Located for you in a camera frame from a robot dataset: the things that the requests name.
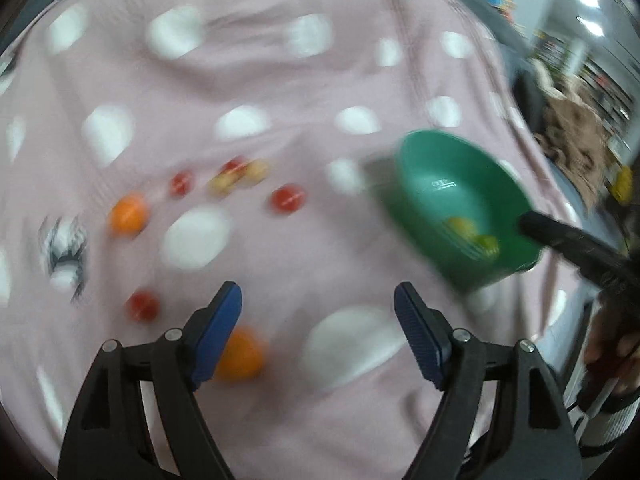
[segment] green plastic bowl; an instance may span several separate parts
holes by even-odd
[[[476,146],[437,130],[410,133],[396,159],[398,182],[382,190],[386,208],[414,246],[460,293],[532,269],[541,248],[518,234],[517,220],[532,209],[520,186]],[[447,225],[468,218],[480,235],[497,238],[491,258]]]

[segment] person's hand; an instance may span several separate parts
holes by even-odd
[[[596,314],[591,323],[591,332],[584,350],[584,363],[596,362],[604,353],[607,346],[616,339],[616,333],[621,323],[621,308],[611,306],[610,301],[600,295],[603,308]],[[640,341],[640,332],[633,332],[623,336],[616,348],[618,356],[625,357]],[[615,389],[616,394],[628,394],[640,388],[640,349],[636,350],[630,361],[623,366],[620,382]]]

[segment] small ball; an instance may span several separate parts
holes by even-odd
[[[445,224],[463,240],[473,241],[478,236],[476,224],[469,218],[462,216],[452,216]]]
[[[121,198],[109,214],[111,232],[118,236],[135,236],[149,222],[149,208],[140,193]]]
[[[495,236],[480,235],[476,237],[475,242],[487,258],[495,260],[500,255],[500,245]]]
[[[271,194],[271,206],[278,212],[290,214],[306,202],[306,191],[296,184],[285,184]]]
[[[150,322],[158,317],[160,300],[150,290],[141,289],[134,292],[127,300],[126,308],[134,321]]]
[[[222,168],[220,168],[220,173],[226,173],[232,175],[236,181],[240,180],[244,177],[244,172],[248,165],[249,161],[245,156],[239,155],[235,158],[232,158],[228,163],[226,163]]]
[[[209,180],[207,189],[214,196],[226,196],[234,190],[236,180],[231,173],[220,173]]]
[[[193,190],[195,180],[193,171],[181,171],[171,179],[169,194],[174,198],[186,196]]]
[[[265,354],[265,345],[254,331],[238,326],[226,342],[216,367],[215,377],[229,382],[253,379],[264,368]]]
[[[266,160],[258,158],[249,162],[244,170],[244,176],[252,184],[258,184],[269,176],[270,171],[271,168],[269,167],[269,163]]]

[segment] red ball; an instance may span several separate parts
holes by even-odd
[[[248,163],[249,161],[245,156],[236,156],[220,168],[220,173],[237,173],[238,177],[240,177],[244,173]]]
[[[126,304],[127,311],[134,321],[153,321],[160,312],[160,300],[150,290],[137,290]]]
[[[296,184],[285,184],[271,194],[271,206],[278,213],[293,213],[306,202],[306,191]]]
[[[193,190],[195,180],[193,171],[181,171],[171,179],[169,193],[176,198],[186,196]]]

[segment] polka dot fabric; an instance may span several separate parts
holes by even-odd
[[[407,132],[441,128],[572,220],[483,31],[456,0],[62,0],[34,22],[0,77],[0,351],[19,356],[0,360],[0,387],[38,455],[54,465],[104,340],[153,340],[232,279],[270,349],[251,384],[198,394],[235,476],[401,478],[418,443],[399,403],[415,397],[428,424],[440,397],[394,287],[411,280],[453,326],[512,343],[542,333],[575,286],[545,253],[470,317],[369,193]],[[269,176],[212,197],[239,155]],[[178,199],[183,171],[194,187]],[[306,203],[278,215],[269,197],[288,183]],[[132,193],[148,225],[114,239],[109,213]],[[146,324],[124,307],[141,289],[162,305]]]

